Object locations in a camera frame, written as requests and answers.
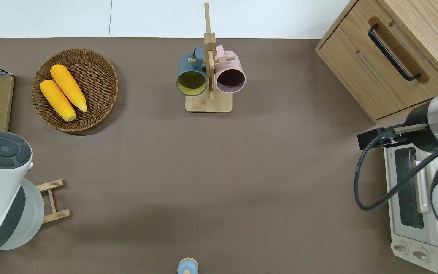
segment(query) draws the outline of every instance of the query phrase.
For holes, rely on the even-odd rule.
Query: black drawer handle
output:
[[[420,77],[420,73],[411,76],[408,72],[402,67],[402,65],[395,59],[393,54],[383,45],[383,43],[379,40],[379,38],[374,33],[374,30],[378,27],[378,24],[374,24],[368,31],[368,36],[371,38],[371,41],[379,48],[379,50],[384,54],[384,56],[390,61],[390,63],[395,67],[395,69],[400,73],[400,75],[407,81],[413,81]]]

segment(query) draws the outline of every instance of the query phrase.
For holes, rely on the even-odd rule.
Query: wicker basket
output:
[[[40,90],[40,83],[52,79],[50,68],[61,64],[68,68],[87,103],[87,112],[74,107],[77,118],[66,122],[50,106]],[[118,77],[113,65],[90,49],[69,49],[48,59],[37,71],[32,85],[32,103],[40,118],[50,127],[64,132],[92,128],[111,111],[118,96]]]

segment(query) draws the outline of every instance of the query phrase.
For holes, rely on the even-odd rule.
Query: white wall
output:
[[[209,0],[218,38],[321,38],[348,0]],[[198,37],[202,0],[0,0],[0,38]]]

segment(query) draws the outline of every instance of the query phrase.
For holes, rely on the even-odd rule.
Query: dark green mug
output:
[[[189,62],[189,58],[195,59],[195,62]],[[196,47],[193,53],[187,53],[179,60],[177,88],[187,96],[196,96],[204,92],[207,86],[206,79],[202,49]]]

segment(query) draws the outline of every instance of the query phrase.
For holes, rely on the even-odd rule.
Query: corn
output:
[[[52,74],[55,82],[57,82],[68,100],[81,111],[87,112],[86,99],[68,69],[62,65],[54,65],[50,69],[50,74]]]
[[[75,110],[55,81],[44,80],[40,83],[40,90],[52,108],[54,108],[64,120],[70,122],[77,118]]]

